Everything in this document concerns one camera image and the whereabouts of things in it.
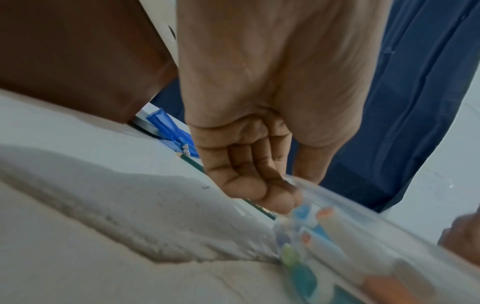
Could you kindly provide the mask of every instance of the white wall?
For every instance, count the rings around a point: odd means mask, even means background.
[[[459,215],[480,203],[480,70],[450,130],[386,217],[436,242]]]

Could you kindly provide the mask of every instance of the clear plastic bag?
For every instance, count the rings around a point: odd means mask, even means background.
[[[275,220],[280,260],[311,304],[478,304],[480,271],[331,191],[289,177],[303,205]]]

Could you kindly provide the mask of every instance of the green strip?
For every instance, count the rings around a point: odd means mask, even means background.
[[[189,163],[190,165],[192,165],[193,167],[195,167],[195,169],[197,169],[198,171],[200,171],[201,173],[205,173],[205,170],[204,168],[202,167],[202,165],[200,165],[199,163],[197,163],[196,161],[194,161],[193,159],[191,159],[190,157],[184,155],[184,154],[180,154],[180,158],[183,159],[184,161],[186,161],[187,163]],[[254,204],[252,202],[250,202],[249,200],[247,199],[244,199],[245,202],[249,203],[250,205],[252,205],[253,207],[255,207],[255,209],[257,209],[258,211],[260,211],[261,213],[265,214],[266,216],[268,216],[269,218],[275,220],[276,216],[275,214],[273,214],[271,211],[268,211],[267,209],[263,208],[263,207],[260,207],[258,206],[257,204]]]

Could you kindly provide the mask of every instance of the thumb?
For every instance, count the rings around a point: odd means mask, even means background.
[[[300,144],[293,164],[293,175],[312,183],[320,183],[340,147],[341,145],[330,145],[316,148]]]

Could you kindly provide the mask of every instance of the hand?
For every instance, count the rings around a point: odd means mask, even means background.
[[[230,197],[288,213],[282,179],[320,182],[358,130],[390,1],[178,0],[185,120],[209,177]]]
[[[480,266],[480,207],[476,213],[458,217],[443,231],[438,244]]]

